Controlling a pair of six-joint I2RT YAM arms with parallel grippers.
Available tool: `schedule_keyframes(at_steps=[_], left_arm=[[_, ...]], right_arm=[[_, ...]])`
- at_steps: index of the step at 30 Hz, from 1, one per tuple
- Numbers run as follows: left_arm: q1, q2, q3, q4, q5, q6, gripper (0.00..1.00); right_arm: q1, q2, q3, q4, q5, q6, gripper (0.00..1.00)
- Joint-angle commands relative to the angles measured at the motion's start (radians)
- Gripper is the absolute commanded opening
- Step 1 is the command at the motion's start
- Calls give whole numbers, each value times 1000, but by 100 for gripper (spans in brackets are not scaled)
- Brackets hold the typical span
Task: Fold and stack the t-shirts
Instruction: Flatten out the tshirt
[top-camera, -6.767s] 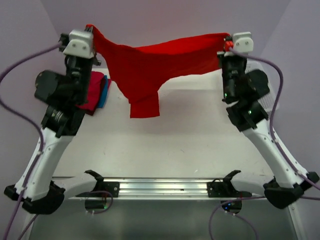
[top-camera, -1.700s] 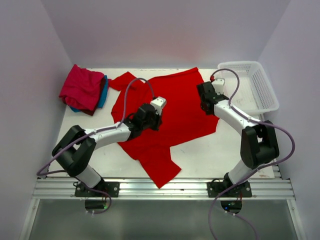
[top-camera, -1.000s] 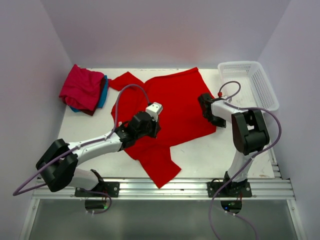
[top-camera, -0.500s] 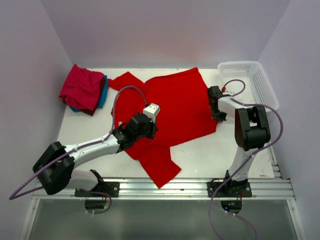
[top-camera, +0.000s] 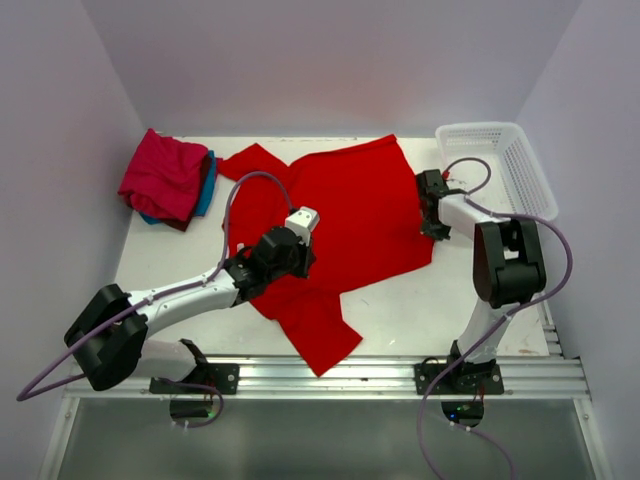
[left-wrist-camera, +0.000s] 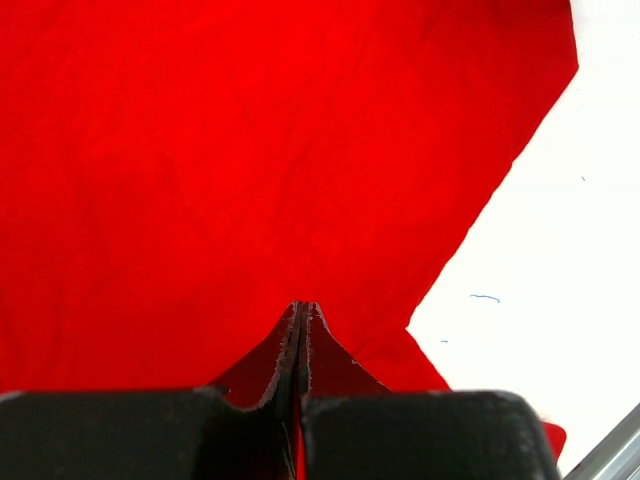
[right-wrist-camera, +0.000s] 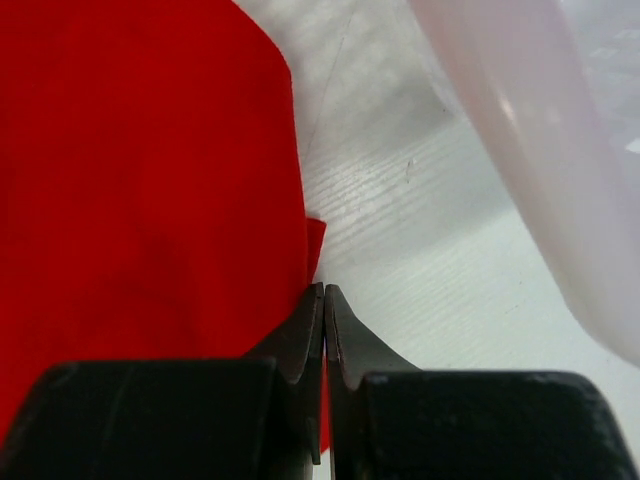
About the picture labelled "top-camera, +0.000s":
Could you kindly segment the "bright red t shirt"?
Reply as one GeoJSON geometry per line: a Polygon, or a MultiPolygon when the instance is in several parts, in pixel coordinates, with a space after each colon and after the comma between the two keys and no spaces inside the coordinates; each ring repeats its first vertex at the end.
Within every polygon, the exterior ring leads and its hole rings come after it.
{"type": "Polygon", "coordinates": [[[434,242],[421,233],[415,174],[393,135],[291,164],[254,144],[221,161],[218,171],[243,182],[230,213],[232,254],[283,224],[289,203],[319,214],[308,278],[286,275],[251,302],[279,323],[316,376],[362,340],[343,319],[341,294],[432,261],[434,242]]]}

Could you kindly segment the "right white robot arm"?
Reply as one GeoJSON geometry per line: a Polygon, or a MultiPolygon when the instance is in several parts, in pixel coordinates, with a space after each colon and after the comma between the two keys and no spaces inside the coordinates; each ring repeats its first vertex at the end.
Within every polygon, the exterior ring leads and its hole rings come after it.
{"type": "Polygon", "coordinates": [[[455,370],[485,367],[496,360],[514,316],[546,286],[546,269],[536,222],[524,217],[496,217],[471,205],[461,189],[450,188],[444,174],[416,175],[421,233],[448,240],[453,231],[472,241],[472,282],[477,301],[463,333],[451,347],[455,370]]]}

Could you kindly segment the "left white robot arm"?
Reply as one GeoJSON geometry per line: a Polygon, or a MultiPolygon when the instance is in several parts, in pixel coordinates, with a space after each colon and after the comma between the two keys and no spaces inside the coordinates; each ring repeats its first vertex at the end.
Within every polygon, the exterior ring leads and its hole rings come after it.
{"type": "Polygon", "coordinates": [[[116,284],[101,288],[64,342],[96,391],[135,376],[180,382],[203,365],[203,355],[190,341],[157,342],[155,334],[253,300],[284,276],[307,278],[314,260],[310,228],[274,227],[256,245],[226,259],[220,270],[162,289],[127,293],[116,284]]]}

